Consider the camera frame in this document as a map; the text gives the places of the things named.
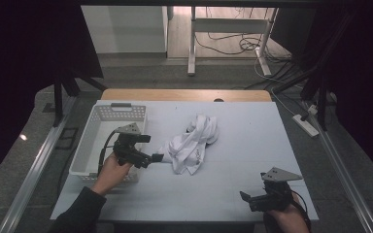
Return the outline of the wooden table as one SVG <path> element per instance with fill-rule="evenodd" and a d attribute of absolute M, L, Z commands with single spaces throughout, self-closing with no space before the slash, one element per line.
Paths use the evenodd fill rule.
<path fill-rule="evenodd" d="M 206 101 L 213 102 L 271 102 L 265 90 L 222 90 L 222 89 L 123 89 L 109 88 L 102 100 L 136 101 Z"/>

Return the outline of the aluminium rail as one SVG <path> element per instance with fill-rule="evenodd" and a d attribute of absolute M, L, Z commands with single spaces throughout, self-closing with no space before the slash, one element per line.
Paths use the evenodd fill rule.
<path fill-rule="evenodd" d="M 309 105 L 302 101 L 302 105 L 308 110 Z M 333 144 L 329 134 L 319 125 L 318 120 L 308 110 L 309 119 L 315 125 L 320 133 L 320 139 L 324 150 L 326 151 L 329 160 L 337 174 L 340 183 L 347 194 L 350 203 L 353 205 L 356 215 L 366 233 L 373 233 L 373 214 L 370 211 L 365 199 L 356 187 L 347 167 L 345 166 L 338 149 Z"/>
<path fill-rule="evenodd" d="M 53 126 L 44 143 L 41 145 L 38 153 L 35 155 L 35 160 L 32 163 L 22 185 L 20 186 L 16 197 L 5 217 L 0 224 L 0 233 L 14 233 L 25 208 L 36 188 L 36 185 L 43 173 L 43 170 L 51 156 L 54 146 L 63 131 L 63 128 L 71 114 L 75 105 L 76 97 L 67 97 L 64 100 L 63 113 L 60 122 L 57 126 Z"/>

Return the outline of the white power strip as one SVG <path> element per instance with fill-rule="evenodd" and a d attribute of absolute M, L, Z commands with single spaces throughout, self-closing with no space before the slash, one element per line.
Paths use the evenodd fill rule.
<path fill-rule="evenodd" d="M 315 138 L 319 135 L 319 131 L 301 115 L 295 115 L 292 117 L 293 121 L 303 129 L 311 138 Z"/>

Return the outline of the person's right hand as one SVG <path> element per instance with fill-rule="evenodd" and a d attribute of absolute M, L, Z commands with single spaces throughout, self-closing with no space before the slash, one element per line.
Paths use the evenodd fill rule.
<path fill-rule="evenodd" d="M 303 215 L 292 204 L 283 211 L 266 212 L 263 221 L 267 233 L 310 233 Z"/>

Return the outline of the white garment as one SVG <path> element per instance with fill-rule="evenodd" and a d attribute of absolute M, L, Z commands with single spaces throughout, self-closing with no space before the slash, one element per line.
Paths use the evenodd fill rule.
<path fill-rule="evenodd" d="M 215 116 L 197 115 L 186 132 L 174 136 L 157 150 L 163 162 L 171 163 L 175 174 L 188 171 L 193 175 L 204 163 L 206 148 L 219 137 L 218 119 Z"/>

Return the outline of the white cabinet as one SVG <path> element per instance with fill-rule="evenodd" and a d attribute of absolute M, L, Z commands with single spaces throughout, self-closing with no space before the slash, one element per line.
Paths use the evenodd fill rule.
<path fill-rule="evenodd" d="M 97 53 L 167 52 L 167 8 L 82 6 Z"/>

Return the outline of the person's left hand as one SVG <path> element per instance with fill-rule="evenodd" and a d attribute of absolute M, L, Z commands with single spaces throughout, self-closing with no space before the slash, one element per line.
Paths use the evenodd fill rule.
<path fill-rule="evenodd" d="M 111 189 L 123 181 L 131 167 L 131 163 L 119 165 L 118 158 L 114 153 L 111 153 L 105 159 L 97 181 L 90 189 L 101 196 L 105 196 Z"/>

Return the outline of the white desk frame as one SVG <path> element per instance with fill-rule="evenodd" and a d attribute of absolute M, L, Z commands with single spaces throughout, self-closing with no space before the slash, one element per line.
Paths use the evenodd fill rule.
<path fill-rule="evenodd" d="M 207 18 L 197 17 L 195 8 L 191 10 L 191 27 L 190 27 L 190 42 L 188 51 L 187 73 L 190 76 L 195 75 L 195 33 L 210 32 L 210 33 L 252 33 L 260 34 L 260 45 L 255 48 L 257 61 L 264 76 L 270 76 L 271 72 L 265 60 L 265 49 L 267 46 L 270 33 L 278 13 L 278 9 L 274 8 L 272 15 L 266 19 L 255 18 Z"/>

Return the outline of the black metal stand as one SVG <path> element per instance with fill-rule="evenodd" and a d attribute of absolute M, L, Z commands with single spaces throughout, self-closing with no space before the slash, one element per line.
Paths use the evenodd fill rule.
<path fill-rule="evenodd" d="M 326 111 L 326 91 L 327 91 L 327 78 L 323 74 L 323 67 L 321 65 L 315 65 L 309 70 L 296 76 L 294 79 L 287 83 L 281 84 L 277 87 L 272 87 L 270 93 L 275 95 L 290 87 L 295 86 L 303 81 L 307 83 L 302 88 L 300 97 L 302 100 L 310 100 L 316 94 L 319 93 L 318 99 L 318 123 L 319 126 L 326 131 L 325 125 L 325 111 Z"/>
<path fill-rule="evenodd" d="M 77 97 L 80 94 L 81 90 L 78 86 L 77 79 L 81 79 L 101 91 L 105 91 L 107 89 L 107 86 L 99 83 L 95 79 L 91 78 L 89 75 L 86 75 L 83 72 L 78 71 L 77 69 L 58 68 L 57 71 L 58 73 L 54 75 L 53 83 L 55 111 L 53 127 L 57 127 L 63 120 L 62 90 L 65 89 L 66 93 L 71 97 Z"/>

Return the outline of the dark curtain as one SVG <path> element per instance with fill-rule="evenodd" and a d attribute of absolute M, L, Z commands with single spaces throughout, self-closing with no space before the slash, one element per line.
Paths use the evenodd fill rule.
<path fill-rule="evenodd" d="M 102 76 L 79 0 L 0 0 L 0 164 L 37 92 Z"/>
<path fill-rule="evenodd" d="M 320 89 L 337 97 L 336 115 L 373 163 L 373 0 L 322 10 L 312 35 L 312 63 L 301 97 Z"/>

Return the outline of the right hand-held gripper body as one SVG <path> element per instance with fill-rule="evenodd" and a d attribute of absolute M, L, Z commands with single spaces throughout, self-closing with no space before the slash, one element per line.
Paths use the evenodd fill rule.
<path fill-rule="evenodd" d="M 256 197 L 248 196 L 248 203 L 253 212 L 283 211 L 294 202 L 288 182 L 302 180 L 301 175 L 277 167 L 260 175 L 265 194 Z"/>

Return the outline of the white perforated plastic basket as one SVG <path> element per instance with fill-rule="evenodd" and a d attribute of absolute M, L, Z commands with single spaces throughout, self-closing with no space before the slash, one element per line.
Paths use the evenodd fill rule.
<path fill-rule="evenodd" d="M 132 123 L 135 123 L 139 131 L 144 133 L 146 120 L 145 106 L 98 101 L 88 117 L 69 174 L 85 183 L 95 182 L 101 151 L 111 133 L 119 127 Z"/>

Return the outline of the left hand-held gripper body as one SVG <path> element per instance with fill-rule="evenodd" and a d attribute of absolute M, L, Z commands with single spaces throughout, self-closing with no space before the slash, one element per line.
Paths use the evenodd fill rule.
<path fill-rule="evenodd" d="M 132 163 L 136 168 L 143 166 L 143 155 L 135 148 L 142 141 L 142 134 L 136 123 L 130 123 L 114 130 L 118 138 L 114 142 L 113 152 L 118 157 L 119 165 Z"/>

